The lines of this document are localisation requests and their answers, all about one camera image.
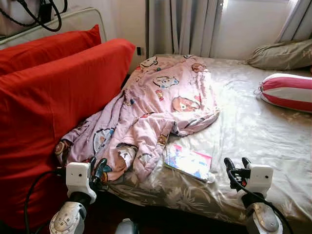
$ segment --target pink and white striped pillow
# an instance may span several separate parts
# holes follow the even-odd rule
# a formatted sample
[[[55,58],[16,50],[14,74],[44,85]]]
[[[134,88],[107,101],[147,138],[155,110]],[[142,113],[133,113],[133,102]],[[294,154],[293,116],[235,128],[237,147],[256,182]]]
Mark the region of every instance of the pink and white striped pillow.
[[[273,105],[312,113],[312,78],[276,73],[264,79],[261,98]]]

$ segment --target pink blanket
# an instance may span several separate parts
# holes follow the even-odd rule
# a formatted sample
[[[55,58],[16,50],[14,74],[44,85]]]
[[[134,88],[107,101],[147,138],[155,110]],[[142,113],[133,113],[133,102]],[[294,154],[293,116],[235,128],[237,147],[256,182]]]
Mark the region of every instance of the pink blanket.
[[[151,57],[102,111],[67,133],[55,153],[63,164],[107,158],[106,180],[118,179],[133,165],[143,181],[170,133],[193,134],[212,124],[218,114],[210,72],[200,58]]]

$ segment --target curtain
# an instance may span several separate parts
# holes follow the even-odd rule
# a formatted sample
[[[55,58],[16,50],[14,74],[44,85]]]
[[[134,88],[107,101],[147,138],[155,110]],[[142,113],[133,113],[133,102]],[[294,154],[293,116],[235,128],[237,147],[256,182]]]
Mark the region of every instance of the curtain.
[[[312,36],[312,0],[298,0],[277,42],[306,40]]]
[[[149,0],[148,56],[209,57],[218,0]]]

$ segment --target magazine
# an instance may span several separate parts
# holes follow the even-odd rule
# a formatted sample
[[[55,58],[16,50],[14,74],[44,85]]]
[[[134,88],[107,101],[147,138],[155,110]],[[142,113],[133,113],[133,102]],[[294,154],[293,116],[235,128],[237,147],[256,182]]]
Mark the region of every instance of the magazine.
[[[215,176],[209,172],[211,160],[212,157],[207,154],[190,151],[182,146],[171,144],[167,147],[164,166],[212,183]]]

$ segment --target beige bedsheet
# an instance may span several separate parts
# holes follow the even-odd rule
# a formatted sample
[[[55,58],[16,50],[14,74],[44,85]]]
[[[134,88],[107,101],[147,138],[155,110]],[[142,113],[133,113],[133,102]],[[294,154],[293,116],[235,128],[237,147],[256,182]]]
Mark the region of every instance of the beige bedsheet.
[[[274,71],[264,71],[242,61],[205,58],[212,73],[221,112],[207,129],[191,136],[170,136],[176,143],[212,155],[216,180],[205,184],[195,178],[157,167],[143,183],[129,170],[109,185],[109,191],[138,205],[165,206],[244,223],[242,203],[230,189],[223,159],[243,167],[242,157],[274,168],[267,200],[290,221],[295,233],[312,230],[312,115],[265,103],[254,91]],[[311,76],[304,71],[288,73]]]

